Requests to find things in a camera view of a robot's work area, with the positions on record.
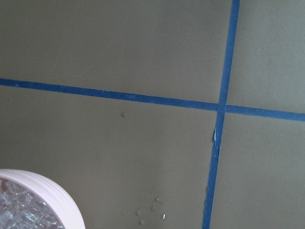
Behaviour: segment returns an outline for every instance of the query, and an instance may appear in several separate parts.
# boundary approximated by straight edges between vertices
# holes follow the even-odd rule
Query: water droplet
[[[163,204],[163,203],[160,201],[159,197],[156,197],[156,198],[154,199],[154,201],[155,201],[155,202],[158,202],[159,204]]]
[[[144,225],[144,224],[145,224],[145,221],[144,221],[143,219],[141,219],[141,220],[139,221],[139,224],[140,224],[140,225]]]
[[[155,211],[156,210],[156,206],[151,206],[151,211]]]
[[[126,117],[127,117],[127,112],[123,112],[123,113],[121,114],[121,116],[122,116],[123,118],[126,118]]]
[[[141,210],[140,210],[140,208],[138,208],[136,211],[135,211],[135,214],[137,215],[137,216],[139,216],[139,215],[141,215]]]

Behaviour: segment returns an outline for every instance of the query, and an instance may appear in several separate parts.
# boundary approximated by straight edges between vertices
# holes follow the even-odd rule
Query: gray wall
[[[0,78],[217,103],[230,9],[1,1]],[[228,104],[305,111],[304,9],[241,1]],[[88,229],[201,228],[215,111],[6,86],[0,98],[0,168],[56,181]],[[304,133],[226,114],[212,229],[304,228]]]

